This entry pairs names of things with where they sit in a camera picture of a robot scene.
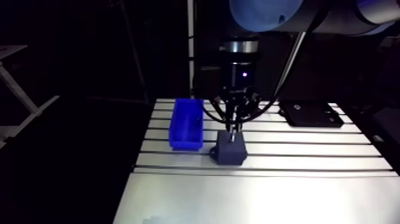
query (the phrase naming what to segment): metal pole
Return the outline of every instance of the metal pole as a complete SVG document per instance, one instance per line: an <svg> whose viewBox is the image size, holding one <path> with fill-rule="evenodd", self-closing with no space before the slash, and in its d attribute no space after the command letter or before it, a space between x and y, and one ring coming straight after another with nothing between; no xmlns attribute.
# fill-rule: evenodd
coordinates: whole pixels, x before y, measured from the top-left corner
<svg viewBox="0 0 400 224"><path fill-rule="evenodd" d="M134 58L135 63L136 63L137 75L139 76L140 85L142 86L142 90L143 90L143 97L145 99L146 104L149 105L150 102L149 102L149 96L147 95L145 78L143 77L143 73L142 73L142 68L140 66L138 52L137 52L136 47L135 47L135 42L133 41L132 28L130 27L128 13L126 12L125 0L121 0L120 2L121 2L122 14L124 15L126 29L128 31L130 47L132 48L133 58Z"/></svg>
<svg viewBox="0 0 400 224"><path fill-rule="evenodd" d="M187 0L187 35L188 44L189 44L189 58L193 58L195 56L195 36L194 36L194 15L193 15L193 0ZM190 97L194 98L192 95L193 89L193 78L195 76L195 62L193 60L189 60L189 93Z"/></svg>
<svg viewBox="0 0 400 224"><path fill-rule="evenodd" d="M0 78L7 85L8 89L24 104L24 106L31 112L38 112L38 107L34 102L26 95L24 90L15 81L15 79L9 74L9 72L3 67L3 63L0 61Z"/></svg>

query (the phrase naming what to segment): black tray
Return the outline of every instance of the black tray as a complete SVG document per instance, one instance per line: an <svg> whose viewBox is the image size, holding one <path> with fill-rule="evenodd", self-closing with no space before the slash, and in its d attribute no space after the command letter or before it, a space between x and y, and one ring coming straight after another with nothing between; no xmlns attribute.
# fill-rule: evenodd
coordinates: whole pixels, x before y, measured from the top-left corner
<svg viewBox="0 0 400 224"><path fill-rule="evenodd" d="M338 112L324 101L292 101L279 103L279 114L295 127L342 127Z"/></svg>

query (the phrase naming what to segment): white desk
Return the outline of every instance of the white desk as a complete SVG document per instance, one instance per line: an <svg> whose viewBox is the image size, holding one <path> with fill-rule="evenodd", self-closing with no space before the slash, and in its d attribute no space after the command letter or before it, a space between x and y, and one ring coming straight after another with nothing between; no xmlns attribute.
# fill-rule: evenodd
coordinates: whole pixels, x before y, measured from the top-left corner
<svg viewBox="0 0 400 224"><path fill-rule="evenodd" d="M340 129L291 127L277 105L245 123L240 167L207 155L224 129L207 117L202 149L172 151L173 104L155 105L114 223L400 223L400 178L336 104Z"/></svg>

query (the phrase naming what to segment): blue plastic container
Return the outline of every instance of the blue plastic container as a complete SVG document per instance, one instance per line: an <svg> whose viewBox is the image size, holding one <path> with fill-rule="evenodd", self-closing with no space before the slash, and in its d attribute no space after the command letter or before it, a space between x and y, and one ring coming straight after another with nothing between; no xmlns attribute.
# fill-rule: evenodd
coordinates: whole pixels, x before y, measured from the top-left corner
<svg viewBox="0 0 400 224"><path fill-rule="evenodd" d="M173 150L197 151L203 147L202 99L176 99L169 140Z"/></svg>

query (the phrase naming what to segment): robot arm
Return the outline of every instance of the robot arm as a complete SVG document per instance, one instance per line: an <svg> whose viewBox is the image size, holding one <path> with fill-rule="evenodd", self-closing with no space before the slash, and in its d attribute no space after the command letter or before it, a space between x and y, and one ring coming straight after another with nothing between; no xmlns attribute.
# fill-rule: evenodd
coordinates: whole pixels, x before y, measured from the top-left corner
<svg viewBox="0 0 400 224"><path fill-rule="evenodd" d="M221 43L220 95L211 104L235 140L242 124L265 112L279 96L290 67L307 34L369 35L381 32L400 19L399 0L229 0L230 13ZM286 63L270 103L260 110L261 97L254 89L255 66L260 58L258 32L301 32ZM219 102L225 103L225 112Z"/></svg>

